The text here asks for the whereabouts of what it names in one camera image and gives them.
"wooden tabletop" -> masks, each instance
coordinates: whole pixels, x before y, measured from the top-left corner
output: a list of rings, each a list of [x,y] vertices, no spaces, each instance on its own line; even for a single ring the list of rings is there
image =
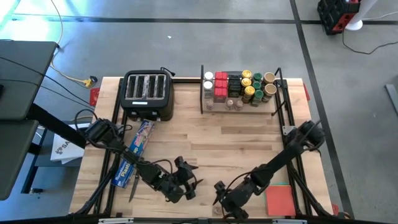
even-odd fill
[[[103,78],[95,109],[99,118],[112,118],[119,79],[120,77]],[[287,79],[287,83],[295,123],[299,126],[311,119],[303,82],[301,79]],[[213,186],[217,181],[222,180],[228,185],[239,174],[267,163],[282,150],[277,115],[272,117],[270,114],[200,114],[199,91],[199,84],[175,84],[174,116],[170,121],[156,123],[156,129],[143,154],[148,161],[173,161],[177,156],[183,156],[189,164],[198,166],[199,169],[194,170],[194,173],[198,179],[204,181],[196,189],[197,196],[189,201],[182,197],[178,203],[166,202],[162,193],[154,192],[140,180],[136,194],[129,203],[131,181],[127,189],[116,187],[113,215],[122,212],[124,217],[220,218],[220,204],[212,206],[216,197]],[[119,124],[122,113],[123,110],[120,109]],[[140,123],[130,120],[127,123],[134,126],[124,138],[126,144],[130,145]],[[81,208],[97,187],[103,157],[103,149],[86,148],[70,212]],[[308,188],[324,209],[333,213],[319,153],[305,152],[302,160]],[[271,184],[279,182],[288,182],[285,167],[271,180]],[[109,186],[104,191],[101,211],[105,207],[108,188]],[[300,208],[304,212],[302,194],[298,187],[297,189]],[[250,218],[268,218],[263,195],[253,195],[243,209],[248,212]]]

